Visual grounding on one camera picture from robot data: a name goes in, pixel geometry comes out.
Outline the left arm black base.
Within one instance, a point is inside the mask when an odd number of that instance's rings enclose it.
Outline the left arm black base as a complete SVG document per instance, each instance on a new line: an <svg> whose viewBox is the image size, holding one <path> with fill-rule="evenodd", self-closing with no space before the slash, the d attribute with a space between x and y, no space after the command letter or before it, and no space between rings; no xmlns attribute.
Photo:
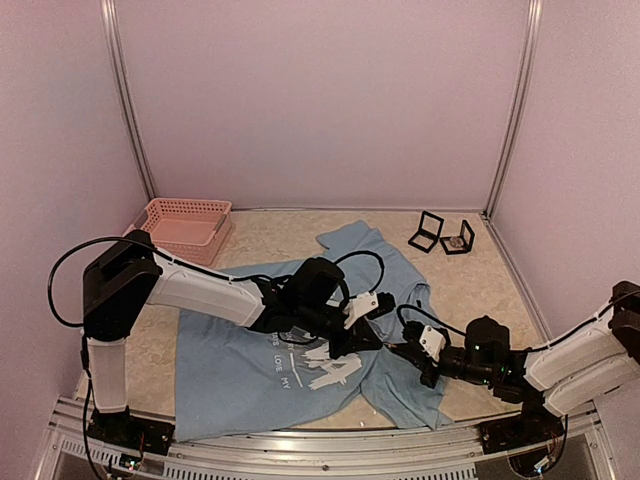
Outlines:
<svg viewBox="0 0 640 480"><path fill-rule="evenodd" d="M95 410L88 426L88 437L110 445L136 450L141 454L166 456L175 425L165 421L134 416L128 407L118 413Z"/></svg>

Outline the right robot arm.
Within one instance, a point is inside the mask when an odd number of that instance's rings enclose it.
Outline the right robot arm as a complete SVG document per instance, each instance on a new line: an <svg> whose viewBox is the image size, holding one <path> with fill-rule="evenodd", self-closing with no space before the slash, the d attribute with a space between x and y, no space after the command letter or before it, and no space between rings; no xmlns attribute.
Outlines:
<svg viewBox="0 0 640 480"><path fill-rule="evenodd" d="M420 370L422 384L433 388L449 377L527 408L511 423L523 444L549 429L550 414L562 417L639 377L639 287L629 281L617 283L589 319L538 347L512 348L509 329L488 316L467 325L461 347L452 345L452 328L439 320L401 324L403 341L390 349Z"/></svg>

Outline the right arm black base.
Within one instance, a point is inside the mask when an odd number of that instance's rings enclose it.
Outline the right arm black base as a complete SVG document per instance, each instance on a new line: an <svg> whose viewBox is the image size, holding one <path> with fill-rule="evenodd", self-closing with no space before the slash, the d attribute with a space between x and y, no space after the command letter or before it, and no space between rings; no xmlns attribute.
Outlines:
<svg viewBox="0 0 640 480"><path fill-rule="evenodd" d="M533 403L525 403L518 414L478 425L485 455L559 439L565 436L566 429L563 416L556 417L544 406Z"/></svg>

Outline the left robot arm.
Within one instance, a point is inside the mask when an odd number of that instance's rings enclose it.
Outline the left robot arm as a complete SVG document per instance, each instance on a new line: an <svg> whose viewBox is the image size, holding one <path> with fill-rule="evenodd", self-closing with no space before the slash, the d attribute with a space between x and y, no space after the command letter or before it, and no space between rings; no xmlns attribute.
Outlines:
<svg viewBox="0 0 640 480"><path fill-rule="evenodd" d="M260 333L325 340L328 354L378 350L371 320L395 305L392 294L371 288L352 293L337 260L311 257L293 273L233 276L187 262L132 230L106 237L108 249L82 275L83 362L102 430L121 445L140 434L127 411L126 340L145 307L202 314Z"/></svg>

